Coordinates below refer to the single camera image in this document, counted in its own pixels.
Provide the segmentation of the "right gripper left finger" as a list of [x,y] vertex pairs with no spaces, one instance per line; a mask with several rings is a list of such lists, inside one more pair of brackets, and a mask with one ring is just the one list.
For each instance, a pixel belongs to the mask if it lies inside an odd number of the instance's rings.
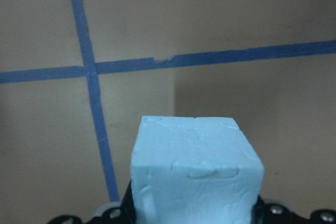
[[60,215],[54,217],[48,223],[136,223],[136,213],[132,197],[131,182],[129,182],[122,201],[105,204],[98,208],[93,217],[83,222],[81,218],[75,215]]

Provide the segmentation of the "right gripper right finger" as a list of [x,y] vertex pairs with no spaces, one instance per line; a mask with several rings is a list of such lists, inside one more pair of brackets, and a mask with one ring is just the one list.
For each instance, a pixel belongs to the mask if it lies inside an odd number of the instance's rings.
[[298,215],[279,201],[263,199],[258,196],[251,211],[253,224],[332,224],[335,223],[335,210],[322,208],[311,212],[305,218]]

